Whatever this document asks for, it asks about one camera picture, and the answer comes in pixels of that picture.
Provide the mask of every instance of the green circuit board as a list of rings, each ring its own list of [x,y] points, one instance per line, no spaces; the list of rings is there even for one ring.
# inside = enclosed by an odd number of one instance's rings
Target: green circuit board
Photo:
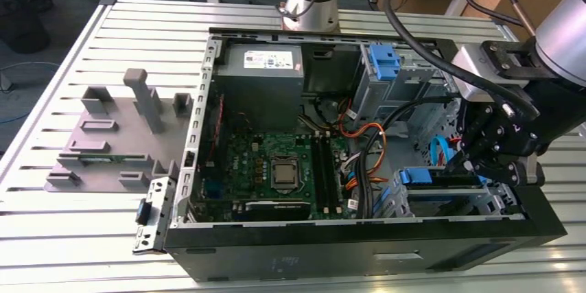
[[[339,164],[339,155],[345,151],[345,140],[339,137],[328,139],[333,168]],[[308,134],[233,134],[228,140],[225,176],[221,182],[223,200],[281,200],[303,201],[311,204],[312,220],[345,218],[341,213],[327,212],[316,208],[316,188],[313,182],[311,135]],[[277,191],[271,187],[272,166],[275,159],[293,159],[299,177],[299,187],[291,191]],[[215,221],[229,221],[225,205],[212,205]]]

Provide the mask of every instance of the white label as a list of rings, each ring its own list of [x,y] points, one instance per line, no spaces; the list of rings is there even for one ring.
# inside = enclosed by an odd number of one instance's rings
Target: white label
[[[345,111],[345,114],[347,114],[347,116],[348,116],[349,118],[356,119],[357,114],[356,114],[352,110],[348,109],[348,110]]]
[[[291,51],[248,51],[244,53],[244,69],[292,69]]]
[[[348,199],[348,208],[353,209],[355,211],[357,210],[357,200]]]

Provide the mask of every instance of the aluminum table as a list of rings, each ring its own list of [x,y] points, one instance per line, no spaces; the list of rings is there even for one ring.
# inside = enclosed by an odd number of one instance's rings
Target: aluminum table
[[[404,14],[416,36],[510,40],[484,19]],[[341,32],[394,35],[381,13],[341,10]],[[257,5],[117,0],[98,5],[0,161],[0,292],[586,292],[586,142],[579,129],[540,157],[543,190],[568,235],[466,272],[296,281],[196,283],[168,255],[132,256],[143,194],[46,193],[45,176],[77,123],[86,86],[131,97],[121,78],[144,68],[159,96],[195,92],[208,28],[277,29]]]

